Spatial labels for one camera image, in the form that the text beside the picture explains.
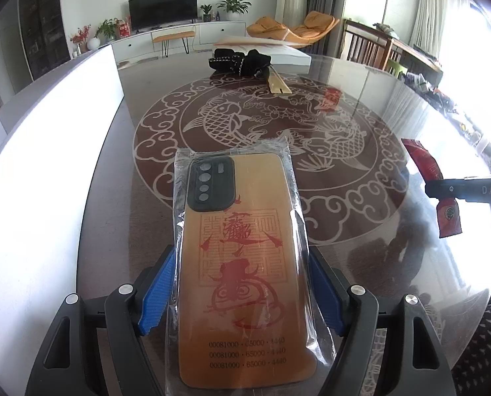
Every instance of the round glass tabletop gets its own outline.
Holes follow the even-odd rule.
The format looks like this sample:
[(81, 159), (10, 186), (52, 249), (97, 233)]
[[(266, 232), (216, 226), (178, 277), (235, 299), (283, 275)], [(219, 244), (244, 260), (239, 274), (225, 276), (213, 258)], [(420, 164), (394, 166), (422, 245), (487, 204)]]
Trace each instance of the round glass tabletop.
[[(445, 178), (489, 174), (473, 148), (386, 72), (314, 55), (310, 67), (276, 66), (292, 94), (273, 96), (264, 80), (214, 74), (209, 57), (200, 52), (120, 70), (125, 100), (89, 191), (78, 292), (109, 294), (173, 244), (178, 147), (223, 150), (285, 136), (310, 244), (374, 295), (418, 296), (454, 365), (491, 293), (491, 211), (458, 200), (463, 233), (440, 239), (438, 201), (424, 193), (401, 139), (420, 140)], [(385, 332), (376, 332), (363, 392), (375, 384)], [(163, 323), (144, 344), (163, 380)], [(112, 365), (104, 368), (107, 374)]]

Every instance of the red decoration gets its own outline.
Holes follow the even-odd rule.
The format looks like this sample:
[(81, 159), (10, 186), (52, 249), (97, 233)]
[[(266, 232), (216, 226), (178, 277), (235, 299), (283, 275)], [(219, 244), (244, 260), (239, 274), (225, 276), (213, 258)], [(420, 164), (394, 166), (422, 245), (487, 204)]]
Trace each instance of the red decoration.
[(131, 35), (129, 21), (130, 21), (130, 17), (126, 18), (126, 21), (119, 20), (119, 19), (117, 20), (117, 32), (119, 38), (129, 37)]
[[(443, 179), (438, 163), (419, 141), (406, 138), (402, 138), (401, 141), (416, 167), (418, 167), (424, 181)], [(436, 217), (440, 228), (440, 238), (462, 233), (460, 211), (458, 210), (456, 199), (440, 199), (436, 206)]]

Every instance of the red flowers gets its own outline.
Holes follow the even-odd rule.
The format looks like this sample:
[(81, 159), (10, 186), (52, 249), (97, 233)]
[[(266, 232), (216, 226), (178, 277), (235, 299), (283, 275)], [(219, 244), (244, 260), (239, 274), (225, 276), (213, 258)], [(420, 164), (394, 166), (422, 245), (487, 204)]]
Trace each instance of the red flowers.
[(91, 25), (84, 25), (83, 30), (79, 28), (78, 34), (75, 34), (73, 37), (70, 38), (70, 40), (73, 43), (85, 43), (86, 39), (88, 38), (90, 28)]

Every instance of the plastic bag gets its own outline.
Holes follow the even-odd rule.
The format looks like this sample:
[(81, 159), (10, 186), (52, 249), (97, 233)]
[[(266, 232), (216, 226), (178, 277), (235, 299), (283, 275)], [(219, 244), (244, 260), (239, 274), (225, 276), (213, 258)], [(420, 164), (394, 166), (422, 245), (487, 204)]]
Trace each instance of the plastic bag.
[(168, 395), (317, 394), (335, 356), (308, 285), (308, 245), (285, 139), (178, 149)]

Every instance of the tv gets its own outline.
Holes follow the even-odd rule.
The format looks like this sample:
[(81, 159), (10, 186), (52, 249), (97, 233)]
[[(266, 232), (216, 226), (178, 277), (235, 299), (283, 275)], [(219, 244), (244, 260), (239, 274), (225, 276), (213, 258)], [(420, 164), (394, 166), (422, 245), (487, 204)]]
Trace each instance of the tv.
[(198, 0), (129, 0), (132, 30), (196, 19)]

